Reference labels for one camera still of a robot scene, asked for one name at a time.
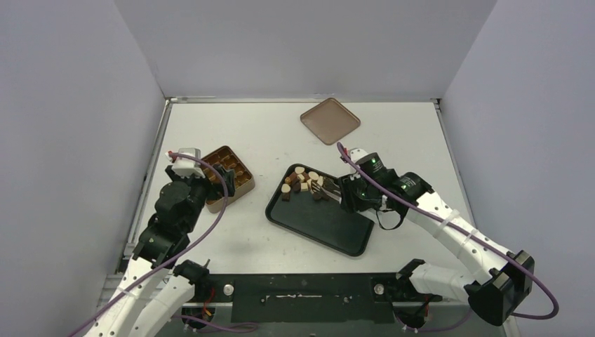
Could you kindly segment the metal tongs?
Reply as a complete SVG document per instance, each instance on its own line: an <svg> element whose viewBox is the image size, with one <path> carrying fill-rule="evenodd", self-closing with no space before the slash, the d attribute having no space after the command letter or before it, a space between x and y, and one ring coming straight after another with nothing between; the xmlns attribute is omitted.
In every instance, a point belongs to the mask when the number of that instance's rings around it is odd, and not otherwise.
<svg viewBox="0 0 595 337"><path fill-rule="evenodd" d="M322 183L313 181L311 189L314 194L318 194L323 200L341 202L341 190L332 180L322 180Z"/></svg>

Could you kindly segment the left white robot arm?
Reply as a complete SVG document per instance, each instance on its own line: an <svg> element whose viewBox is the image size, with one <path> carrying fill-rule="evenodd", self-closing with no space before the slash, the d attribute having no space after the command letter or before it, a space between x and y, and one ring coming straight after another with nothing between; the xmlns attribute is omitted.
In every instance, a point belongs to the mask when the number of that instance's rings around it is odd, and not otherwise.
<svg viewBox="0 0 595 337"><path fill-rule="evenodd" d="M166 174L171 181L161 188L116 291L86 321L87 336L155 336L183 303L202 301L209 294L206 266L176 262L215 229L216 222L196 241L189 239L207 202L221 199L228 205L235 193L235 172L179 156Z"/></svg>

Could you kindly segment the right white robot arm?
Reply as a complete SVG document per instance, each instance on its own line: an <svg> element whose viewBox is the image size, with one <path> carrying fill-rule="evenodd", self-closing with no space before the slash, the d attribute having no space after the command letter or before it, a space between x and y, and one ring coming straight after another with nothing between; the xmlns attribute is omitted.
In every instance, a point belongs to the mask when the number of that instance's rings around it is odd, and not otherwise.
<svg viewBox="0 0 595 337"><path fill-rule="evenodd" d="M358 168L339 179L342 209L366 215L395 211L401 220L427 231L466 268L460 272L413 259L397 273L399 295L415 300L427 293L466 302L485 322L503 325L532 290L533 257L492 242L418 174L398 175L375 152L356 148L346 155Z"/></svg>

